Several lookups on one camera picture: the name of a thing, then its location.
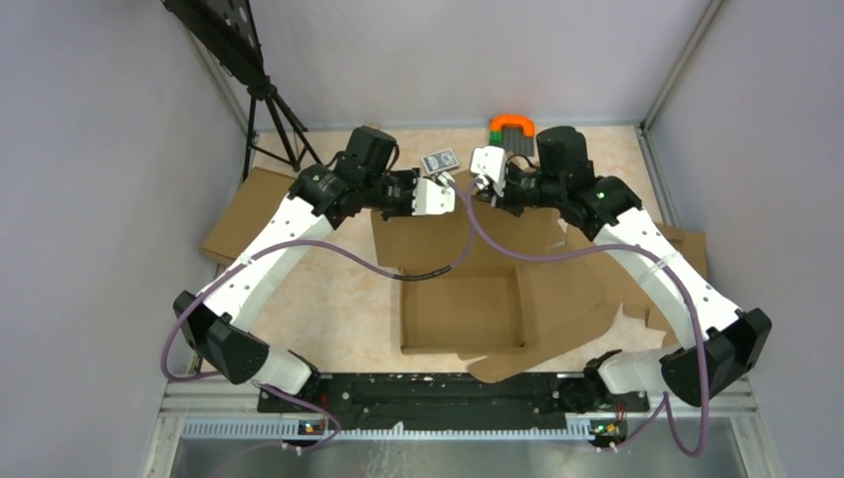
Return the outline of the large cardboard box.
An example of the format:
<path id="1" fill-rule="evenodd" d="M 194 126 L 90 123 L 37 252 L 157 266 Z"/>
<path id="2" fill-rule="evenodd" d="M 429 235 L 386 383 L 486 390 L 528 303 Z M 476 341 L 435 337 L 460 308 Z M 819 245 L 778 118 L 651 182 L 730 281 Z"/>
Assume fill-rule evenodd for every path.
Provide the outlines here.
<path id="1" fill-rule="evenodd" d="M 484 382 L 537 366 L 580 370 L 620 350 L 621 301 L 590 242 L 553 209 L 515 217 L 481 201 L 449 214 L 370 214 L 377 263 L 405 276 L 399 350 L 448 355 Z"/>

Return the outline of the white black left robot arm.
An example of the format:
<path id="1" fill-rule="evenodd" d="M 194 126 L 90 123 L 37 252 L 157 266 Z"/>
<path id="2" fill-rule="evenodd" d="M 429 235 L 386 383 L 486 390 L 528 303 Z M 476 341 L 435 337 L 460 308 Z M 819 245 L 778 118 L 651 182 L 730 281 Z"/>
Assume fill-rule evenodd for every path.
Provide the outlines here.
<path id="1" fill-rule="evenodd" d="M 241 255 L 199 293 L 174 301 L 185 342 L 233 384 L 250 382 L 281 391 L 295 411 L 315 406 L 317 369 L 299 355 L 271 346 L 252 329 L 265 303 L 311 248 L 354 254 L 325 242 L 342 222 L 363 209 L 386 218 L 449 214 L 455 209 L 454 177 L 424 175 L 417 168 L 391 169 L 395 137 L 355 128 L 327 164 L 304 168 L 277 210 Z"/>

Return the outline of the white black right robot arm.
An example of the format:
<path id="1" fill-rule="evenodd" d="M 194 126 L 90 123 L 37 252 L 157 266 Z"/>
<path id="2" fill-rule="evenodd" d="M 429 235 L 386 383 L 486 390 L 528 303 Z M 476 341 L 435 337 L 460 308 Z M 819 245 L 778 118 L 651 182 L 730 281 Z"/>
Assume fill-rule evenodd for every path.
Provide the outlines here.
<path id="1" fill-rule="evenodd" d="M 535 138 L 537 167 L 514 164 L 496 144 L 473 150 L 469 189 L 513 215 L 553 209 L 591 243 L 580 256 L 605 253 L 668 321 L 674 348 L 611 353 L 583 384 L 586 402 L 609 410 L 624 393 L 669 393 L 698 408 L 756 365 L 772 330 L 760 309 L 720 293 L 669 242 L 639 196 L 620 178 L 596 174 L 585 136 L 560 125 Z"/>

